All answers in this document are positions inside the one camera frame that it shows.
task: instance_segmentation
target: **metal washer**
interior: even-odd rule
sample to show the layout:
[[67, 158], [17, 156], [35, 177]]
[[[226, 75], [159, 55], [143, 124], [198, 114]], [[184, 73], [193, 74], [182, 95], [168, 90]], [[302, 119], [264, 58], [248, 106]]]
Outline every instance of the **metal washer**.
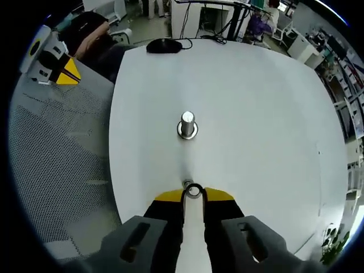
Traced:
[[192, 138], [194, 138], [196, 135], [197, 135], [197, 132], [198, 132], [198, 126], [197, 126], [197, 123], [195, 122], [193, 124], [193, 133], [191, 136], [183, 136], [182, 135], [182, 121], [180, 121], [177, 125], [177, 132], [178, 134], [180, 135], [180, 137], [182, 137], [183, 139], [186, 139], [186, 140], [190, 140]]

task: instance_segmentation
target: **floor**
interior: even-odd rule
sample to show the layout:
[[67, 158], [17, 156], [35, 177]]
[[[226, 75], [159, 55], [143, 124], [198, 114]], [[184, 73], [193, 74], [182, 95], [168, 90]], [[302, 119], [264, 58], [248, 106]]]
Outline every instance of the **floor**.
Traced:
[[[158, 17], [155, 13], [154, 18], [148, 19], [142, 16], [142, 11], [138, 4], [129, 3], [126, 6], [127, 15], [118, 23], [111, 27], [111, 32], [130, 28], [133, 31], [131, 43], [136, 46], [148, 44], [151, 40], [157, 38], [171, 37], [171, 17]], [[279, 42], [264, 36], [263, 41], [271, 48], [271, 50], [288, 56], [287, 51], [279, 46]]]

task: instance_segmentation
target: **computer mouse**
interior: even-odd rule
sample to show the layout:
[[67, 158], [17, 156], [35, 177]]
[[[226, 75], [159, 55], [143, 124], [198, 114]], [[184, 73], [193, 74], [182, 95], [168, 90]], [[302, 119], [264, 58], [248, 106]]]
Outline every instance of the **computer mouse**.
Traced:
[[151, 41], [147, 45], [149, 53], [178, 53], [182, 49], [182, 44], [173, 39], [161, 38]]

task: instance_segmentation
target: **perforated metal panel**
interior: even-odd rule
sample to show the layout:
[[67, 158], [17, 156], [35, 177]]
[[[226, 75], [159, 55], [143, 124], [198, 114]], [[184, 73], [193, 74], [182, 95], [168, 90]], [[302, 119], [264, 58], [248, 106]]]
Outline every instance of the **perforated metal panel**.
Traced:
[[9, 154], [31, 223], [57, 259], [89, 255], [121, 224], [109, 179], [113, 84], [77, 63], [77, 86], [22, 76], [10, 107]]

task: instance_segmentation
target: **gray mesh surface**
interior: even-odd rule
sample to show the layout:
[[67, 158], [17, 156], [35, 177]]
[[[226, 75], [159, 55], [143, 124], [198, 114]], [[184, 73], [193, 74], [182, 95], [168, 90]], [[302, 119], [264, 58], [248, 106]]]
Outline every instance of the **gray mesh surface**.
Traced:
[[23, 207], [57, 259], [87, 256], [121, 224], [109, 181], [113, 84], [77, 63], [77, 86], [22, 76], [10, 107], [9, 154]]

